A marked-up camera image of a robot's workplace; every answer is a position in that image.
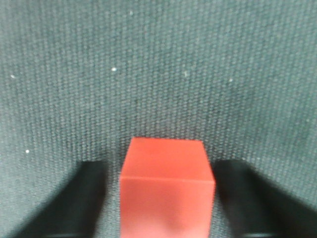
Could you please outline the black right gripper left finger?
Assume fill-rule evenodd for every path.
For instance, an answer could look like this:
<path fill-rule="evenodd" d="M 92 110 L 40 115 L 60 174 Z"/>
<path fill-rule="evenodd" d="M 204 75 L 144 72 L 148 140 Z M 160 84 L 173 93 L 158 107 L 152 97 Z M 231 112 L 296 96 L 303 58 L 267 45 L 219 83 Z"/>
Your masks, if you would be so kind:
<path fill-rule="evenodd" d="M 106 179 L 102 161 L 81 162 L 69 182 L 12 237 L 93 237 L 106 196 Z"/>

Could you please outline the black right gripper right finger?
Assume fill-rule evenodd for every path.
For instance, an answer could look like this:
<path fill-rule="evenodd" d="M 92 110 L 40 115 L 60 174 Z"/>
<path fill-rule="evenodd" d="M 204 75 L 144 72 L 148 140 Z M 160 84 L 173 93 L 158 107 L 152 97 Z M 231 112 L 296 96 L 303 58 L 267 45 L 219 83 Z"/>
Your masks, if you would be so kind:
<path fill-rule="evenodd" d="M 317 211 L 244 161 L 218 160 L 217 190 L 235 238 L 315 238 Z"/>

